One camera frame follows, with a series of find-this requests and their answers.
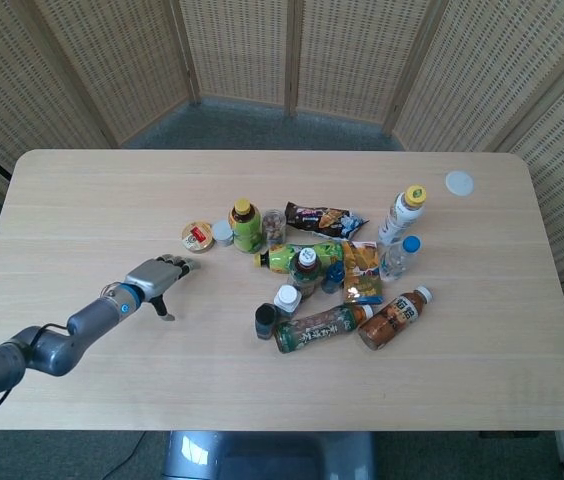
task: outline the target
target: snack bag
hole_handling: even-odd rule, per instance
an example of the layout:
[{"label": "snack bag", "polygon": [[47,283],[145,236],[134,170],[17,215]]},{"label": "snack bag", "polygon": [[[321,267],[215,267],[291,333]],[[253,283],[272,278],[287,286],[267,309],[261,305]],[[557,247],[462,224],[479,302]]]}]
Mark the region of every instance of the snack bag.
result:
[{"label": "snack bag", "polygon": [[375,242],[342,242],[344,303],[377,305],[383,302],[382,280]]},{"label": "snack bag", "polygon": [[284,213],[287,225],[338,240],[351,240],[355,232],[368,222],[350,210],[300,207],[292,202],[286,204]]}]

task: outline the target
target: white lid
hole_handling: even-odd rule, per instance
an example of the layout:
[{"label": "white lid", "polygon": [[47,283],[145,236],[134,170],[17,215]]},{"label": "white lid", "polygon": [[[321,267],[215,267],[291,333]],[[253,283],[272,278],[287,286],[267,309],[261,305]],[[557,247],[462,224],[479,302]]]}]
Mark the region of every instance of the white lid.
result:
[{"label": "white lid", "polygon": [[362,308],[364,309],[364,314],[366,315],[367,320],[373,316],[373,309],[371,308],[371,305],[362,305]]},{"label": "white lid", "polygon": [[303,267],[311,267],[315,263],[318,256],[312,248],[303,248],[300,250],[300,265]]},{"label": "white lid", "polygon": [[215,222],[211,227],[211,232],[213,232],[213,238],[218,242],[228,242],[233,238],[233,230],[227,220]]},{"label": "white lid", "polygon": [[278,300],[282,303],[292,305],[298,299],[300,292],[291,285],[282,285],[278,290]]},{"label": "white lid", "polygon": [[473,177],[466,172],[455,170],[446,175],[446,188],[460,197],[466,197],[473,193]]},{"label": "white lid", "polygon": [[424,285],[415,287],[415,290],[424,295],[424,298],[426,298],[426,303],[431,303],[431,301],[433,300],[433,294],[431,293],[431,290],[426,288]]}]

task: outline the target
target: plastic bottle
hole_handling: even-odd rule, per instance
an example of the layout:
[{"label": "plastic bottle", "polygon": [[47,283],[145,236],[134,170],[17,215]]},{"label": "plastic bottle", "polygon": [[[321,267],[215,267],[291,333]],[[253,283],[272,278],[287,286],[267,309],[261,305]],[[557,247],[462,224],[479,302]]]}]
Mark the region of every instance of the plastic bottle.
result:
[{"label": "plastic bottle", "polygon": [[229,213],[229,225],[233,230],[233,243],[243,252],[255,253],[262,247],[260,212],[246,198],[240,198]]},{"label": "plastic bottle", "polygon": [[380,225],[379,242],[385,246],[399,242],[406,229],[422,215],[425,200],[426,190],[421,185],[411,185],[395,197],[386,220]]},{"label": "plastic bottle", "polygon": [[293,256],[289,266],[289,283],[302,294],[302,301],[315,291],[320,280],[320,259],[312,248],[303,248]]},{"label": "plastic bottle", "polygon": [[409,235],[400,243],[391,245],[380,257],[380,277],[385,282],[400,278],[413,264],[420,251],[420,239]]},{"label": "plastic bottle", "polygon": [[326,275],[322,280],[321,287],[324,293],[335,293],[342,288],[344,281],[344,262],[335,262],[326,269]]},{"label": "plastic bottle", "polygon": [[315,245],[286,243],[284,245],[274,245],[262,254],[256,253],[253,257],[253,264],[256,267],[269,267],[275,273],[289,273],[289,265],[293,256],[307,247],[312,248],[318,254],[323,271],[343,258],[342,246],[338,242],[328,241]]},{"label": "plastic bottle", "polygon": [[371,350],[382,348],[415,322],[424,305],[432,300],[433,295],[424,286],[417,287],[413,292],[403,293],[373,315],[371,320],[359,328],[358,333]]},{"label": "plastic bottle", "polygon": [[368,305],[340,305],[310,317],[279,323],[275,341],[282,353],[293,352],[315,340],[351,332],[372,315]]},{"label": "plastic bottle", "polygon": [[281,315],[291,318],[301,300],[302,294],[298,292],[297,288],[291,285],[282,285],[276,293],[273,303],[278,307]]}]

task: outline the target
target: gray floor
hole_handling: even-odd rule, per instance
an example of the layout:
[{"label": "gray floor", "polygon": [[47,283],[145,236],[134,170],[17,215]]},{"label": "gray floor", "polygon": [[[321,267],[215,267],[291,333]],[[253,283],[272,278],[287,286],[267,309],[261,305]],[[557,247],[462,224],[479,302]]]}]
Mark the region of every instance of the gray floor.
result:
[{"label": "gray floor", "polygon": [[[126,147],[399,149],[378,127],[313,115],[287,119],[279,109],[220,101],[184,107]],[[0,432],[0,479],[98,479],[131,452],[138,438],[137,432]],[[111,478],[159,478],[165,440],[164,433],[149,433],[134,458]],[[376,452],[380,479],[562,478],[552,433],[518,439],[381,433]]]}]

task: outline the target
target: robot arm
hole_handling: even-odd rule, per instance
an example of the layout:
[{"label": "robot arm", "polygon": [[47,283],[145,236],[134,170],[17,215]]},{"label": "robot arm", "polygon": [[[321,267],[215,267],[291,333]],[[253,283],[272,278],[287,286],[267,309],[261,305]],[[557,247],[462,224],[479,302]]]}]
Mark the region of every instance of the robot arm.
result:
[{"label": "robot arm", "polygon": [[100,298],[73,314],[66,325],[68,335],[49,330],[40,332],[40,327],[22,330],[0,345],[0,392],[20,383],[27,368],[56,377],[66,375],[93,343],[143,302],[151,303],[163,319],[173,319],[162,295],[196,268],[199,268],[197,262],[172,255],[147,260],[127,274],[124,282],[112,284]]}]

